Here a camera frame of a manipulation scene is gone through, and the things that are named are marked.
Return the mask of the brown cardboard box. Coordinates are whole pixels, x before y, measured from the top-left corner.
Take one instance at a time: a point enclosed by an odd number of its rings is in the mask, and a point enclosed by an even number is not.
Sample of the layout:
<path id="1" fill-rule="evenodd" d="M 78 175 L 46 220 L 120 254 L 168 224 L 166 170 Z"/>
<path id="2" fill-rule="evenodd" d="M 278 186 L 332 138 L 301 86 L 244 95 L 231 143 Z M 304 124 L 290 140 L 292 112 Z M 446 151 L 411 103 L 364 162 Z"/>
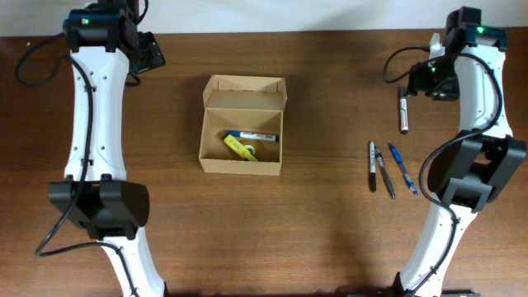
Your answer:
<path id="1" fill-rule="evenodd" d="M 280 175 L 286 102 L 284 78 L 211 76 L 203 91 L 199 161 L 204 172 Z M 227 130 L 278 135 L 280 141 L 262 141 L 265 155 L 250 162 L 224 143 Z"/>

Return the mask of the yellow highlighter marker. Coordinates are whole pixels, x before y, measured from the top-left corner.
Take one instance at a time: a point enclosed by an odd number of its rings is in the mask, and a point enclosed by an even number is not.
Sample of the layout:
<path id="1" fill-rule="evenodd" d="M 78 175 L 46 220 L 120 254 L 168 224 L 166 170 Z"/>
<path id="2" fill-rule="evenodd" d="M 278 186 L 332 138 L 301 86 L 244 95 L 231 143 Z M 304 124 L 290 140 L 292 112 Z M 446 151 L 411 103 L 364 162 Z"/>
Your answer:
<path id="1" fill-rule="evenodd" d="M 227 134 L 223 138 L 224 143 L 232 149 L 240 158 L 250 161 L 250 162 L 257 162 L 258 159 L 244 146 L 242 145 L 236 138 L 234 138 L 231 134 Z"/>

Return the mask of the yellow tape roll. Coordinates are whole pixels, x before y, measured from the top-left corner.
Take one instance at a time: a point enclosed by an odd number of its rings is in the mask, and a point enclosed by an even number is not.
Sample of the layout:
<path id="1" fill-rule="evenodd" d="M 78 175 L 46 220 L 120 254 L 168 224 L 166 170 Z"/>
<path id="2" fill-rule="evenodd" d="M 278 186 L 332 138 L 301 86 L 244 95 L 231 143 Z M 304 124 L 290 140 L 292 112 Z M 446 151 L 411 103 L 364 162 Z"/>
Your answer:
<path id="1" fill-rule="evenodd" d="M 262 158 L 266 153 L 266 148 L 260 140 L 243 141 L 242 145 L 257 159 Z"/>

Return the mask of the blue capped whiteboard marker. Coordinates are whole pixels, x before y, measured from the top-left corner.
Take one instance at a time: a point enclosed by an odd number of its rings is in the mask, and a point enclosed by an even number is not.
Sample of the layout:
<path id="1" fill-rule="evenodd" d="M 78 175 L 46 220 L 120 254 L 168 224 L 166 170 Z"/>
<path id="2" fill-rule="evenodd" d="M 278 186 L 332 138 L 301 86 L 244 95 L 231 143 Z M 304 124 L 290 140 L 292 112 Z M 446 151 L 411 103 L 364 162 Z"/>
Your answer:
<path id="1" fill-rule="evenodd" d="M 238 130 L 227 130 L 226 135 L 231 135 L 235 138 L 240 138 L 240 139 L 253 139 L 253 140 L 261 140 L 261 141 L 268 141 L 268 142 L 279 142 L 280 141 L 280 137 L 278 135 L 258 134 L 258 133 L 243 132 L 243 131 L 238 131 Z"/>

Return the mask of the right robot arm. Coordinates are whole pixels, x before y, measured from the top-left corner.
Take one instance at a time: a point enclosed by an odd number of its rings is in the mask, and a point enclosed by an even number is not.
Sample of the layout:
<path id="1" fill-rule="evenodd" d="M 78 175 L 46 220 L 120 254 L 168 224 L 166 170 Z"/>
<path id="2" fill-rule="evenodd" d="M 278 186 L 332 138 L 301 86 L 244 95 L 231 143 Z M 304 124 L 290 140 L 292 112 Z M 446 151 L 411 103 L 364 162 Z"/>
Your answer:
<path id="1" fill-rule="evenodd" d="M 434 35 L 423 48 L 428 60 L 404 73 L 406 95 L 458 101 L 460 127 L 422 164 L 418 185 L 430 202 L 427 221 L 411 259 L 383 296 L 440 296 L 465 230 L 526 157 L 526 142 L 514 139 L 504 106 L 507 34 L 482 25 L 481 14 L 473 7 L 451 12 L 445 35 Z"/>

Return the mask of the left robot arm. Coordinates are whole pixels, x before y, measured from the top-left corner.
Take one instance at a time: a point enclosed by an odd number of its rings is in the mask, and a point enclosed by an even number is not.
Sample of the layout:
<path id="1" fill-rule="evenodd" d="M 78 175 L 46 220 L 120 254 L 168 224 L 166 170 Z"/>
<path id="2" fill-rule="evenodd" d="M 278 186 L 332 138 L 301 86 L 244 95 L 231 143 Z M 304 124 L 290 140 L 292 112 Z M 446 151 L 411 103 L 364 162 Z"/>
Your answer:
<path id="1" fill-rule="evenodd" d="M 73 139 L 64 180 L 49 184 L 60 222 L 84 229 L 89 246 L 111 261 L 125 296 L 165 296 L 167 285 L 149 251 L 149 192 L 127 179 L 122 153 L 123 95 L 129 76 L 164 64 L 150 32 L 140 32 L 146 6 L 97 1 L 64 21 L 73 66 Z"/>

